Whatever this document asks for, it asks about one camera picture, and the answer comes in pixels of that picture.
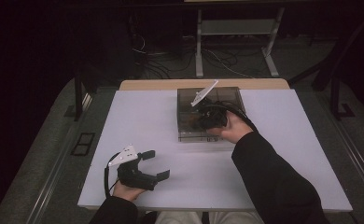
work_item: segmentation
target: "floor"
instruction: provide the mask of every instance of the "floor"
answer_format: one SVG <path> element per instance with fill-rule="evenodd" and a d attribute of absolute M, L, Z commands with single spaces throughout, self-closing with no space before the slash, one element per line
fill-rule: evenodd
<path fill-rule="evenodd" d="M 266 36 L 206 38 L 203 41 L 204 78 L 271 77 L 260 52 L 266 41 Z M 170 55 L 149 43 L 142 48 L 137 43 L 135 49 L 147 54 L 147 61 L 141 64 L 145 72 L 140 78 L 195 78 L 194 40 L 186 36 L 184 43 L 180 55 Z M 334 45 L 332 41 L 314 42 L 312 46 L 308 43 L 306 36 L 276 41 L 272 56 L 280 78 L 290 79 L 318 63 Z M 348 151 L 352 143 L 364 159 L 364 106 L 342 85 L 341 103 L 348 104 L 355 116 L 335 120 L 328 110 L 329 88 L 313 91 L 314 77 L 312 74 L 291 88 L 297 92 L 354 208 L 352 213 L 329 213 L 327 217 L 331 223 L 364 223 L 364 178 Z M 74 121 L 68 113 L 75 103 L 73 80 L 64 87 L 0 207 L 0 223 L 89 222 L 94 211 L 78 207 L 77 200 L 117 89 L 109 83 L 100 87 L 87 99 L 88 106 L 80 120 Z M 91 150 L 85 157 L 71 156 L 69 153 L 81 133 L 95 134 Z M 345 133 L 350 144 L 345 140 Z"/>

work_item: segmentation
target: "dark background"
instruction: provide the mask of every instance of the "dark background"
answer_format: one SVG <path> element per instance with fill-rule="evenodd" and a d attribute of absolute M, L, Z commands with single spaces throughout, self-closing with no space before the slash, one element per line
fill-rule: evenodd
<path fill-rule="evenodd" d="M 287 8 L 280 37 L 348 35 L 364 17 L 364 1 L 338 2 L 339 5 Z M 110 9 L 66 10 L 57 1 L 0 1 L 0 202 L 54 100 L 74 77 L 74 71 L 86 76 L 85 85 L 91 91 L 104 83 L 118 84 L 123 79 L 140 77 L 124 13 Z M 222 10 L 218 10 L 208 15 L 221 14 Z M 134 24 L 136 32 L 175 52 L 182 35 L 195 35 L 193 11 L 142 11 L 137 18 L 140 20 Z M 338 71 L 345 74 L 346 82 L 364 102 L 362 33 Z"/>

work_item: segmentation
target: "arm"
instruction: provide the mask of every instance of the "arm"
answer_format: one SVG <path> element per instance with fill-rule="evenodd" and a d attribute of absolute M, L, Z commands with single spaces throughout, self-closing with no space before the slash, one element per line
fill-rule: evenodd
<path fill-rule="evenodd" d="M 208 132 L 236 143 L 231 158 L 265 223 L 328 223 L 311 183 L 237 116 L 228 113 L 227 127 Z"/>
<path fill-rule="evenodd" d="M 144 189 L 126 187 L 118 181 L 112 196 L 105 199 L 90 221 L 90 224 L 136 223 L 138 209 L 133 203 L 133 200 L 144 191 Z"/>

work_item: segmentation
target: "gray carpet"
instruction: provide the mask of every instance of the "gray carpet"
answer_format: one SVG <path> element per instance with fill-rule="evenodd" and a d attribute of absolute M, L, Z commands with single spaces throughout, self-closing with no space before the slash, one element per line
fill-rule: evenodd
<path fill-rule="evenodd" d="M 233 39 L 223 41 L 235 42 Z M 308 41 L 306 37 L 277 40 L 272 56 L 281 78 L 296 76 L 319 62 L 333 46 L 332 42 L 320 42 L 309 47 Z M 235 65 L 230 67 L 234 72 L 225 69 L 221 63 L 217 63 L 216 57 L 207 51 L 203 60 L 204 78 L 270 77 L 259 53 L 263 43 L 264 39 L 249 37 L 243 45 L 232 48 L 225 45 L 224 48 L 214 49 L 211 40 L 207 40 L 204 45 L 207 49 L 218 58 L 223 58 L 222 62 Z M 147 69 L 142 78 L 166 78 L 166 75 L 171 78 L 194 78 L 194 57 L 189 62 L 193 56 L 192 48 L 191 43 L 187 41 L 186 54 L 183 57 L 170 57 L 167 54 L 149 57 L 150 62 L 160 69 L 152 66 L 152 70 Z M 329 90 L 312 91 L 310 84 L 313 78 L 314 76 L 308 77 L 292 88 L 297 91 L 329 162 L 354 208 L 352 215 L 358 223 L 364 223 L 364 182 L 338 136 L 332 117 L 328 116 L 327 106 L 324 106 L 324 102 L 329 99 Z M 0 207 L 0 223 L 26 223 L 27 220 L 29 223 L 89 222 L 94 212 L 77 207 L 77 200 L 116 90 L 117 87 L 100 88 L 92 96 L 91 104 L 83 117 L 75 122 L 72 118 L 64 116 L 68 106 L 74 104 L 73 82 L 65 86 Z M 341 93 L 341 102 L 348 104 L 356 116 L 345 118 L 340 123 L 364 157 L 364 106 L 348 87 L 342 86 Z M 69 153 L 81 133 L 95 133 L 90 152 L 85 157 L 71 156 Z M 64 161 L 58 160 L 61 155 L 65 155 Z M 52 182 L 49 182 L 47 178 L 51 171 L 54 171 L 54 164 L 59 175 L 54 176 Z M 54 188 L 45 188 L 45 191 L 49 191 L 49 194 L 45 195 L 41 194 L 44 186 Z M 44 202 L 43 209 L 35 213 L 37 217 L 28 219 L 38 198 L 40 202 Z M 331 223 L 355 223 L 347 213 L 327 216 Z"/>

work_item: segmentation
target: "transparent box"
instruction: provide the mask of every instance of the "transparent box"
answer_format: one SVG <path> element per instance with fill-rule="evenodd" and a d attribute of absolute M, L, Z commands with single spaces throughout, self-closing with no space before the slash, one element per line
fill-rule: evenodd
<path fill-rule="evenodd" d="M 191 106 L 196 97 L 196 92 L 203 88 L 178 89 L 177 90 L 177 119 L 178 119 L 178 139 L 179 142 L 216 142 L 217 136 L 208 134 L 197 125 L 200 113 L 196 106 Z M 213 88 L 206 98 L 212 102 L 220 101 L 227 105 L 237 106 L 245 112 L 240 90 L 237 87 Z"/>

